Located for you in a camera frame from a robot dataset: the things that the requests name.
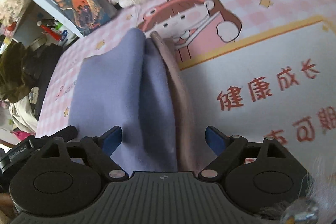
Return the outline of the pink and purple sweater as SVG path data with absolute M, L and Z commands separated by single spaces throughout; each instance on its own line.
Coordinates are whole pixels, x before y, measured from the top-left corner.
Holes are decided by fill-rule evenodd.
M 215 157 L 172 46 L 132 28 L 112 50 L 84 59 L 77 76 L 68 123 L 80 138 L 121 127 L 112 160 L 127 173 L 199 173 Z

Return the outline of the pink checkered desk mat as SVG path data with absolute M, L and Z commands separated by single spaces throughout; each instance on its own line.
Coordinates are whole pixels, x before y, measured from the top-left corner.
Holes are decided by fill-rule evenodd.
M 151 0 L 121 10 L 62 54 L 37 136 L 70 125 L 83 60 L 132 28 L 172 43 L 198 129 L 279 141 L 305 167 L 303 194 L 335 213 L 335 0 Z

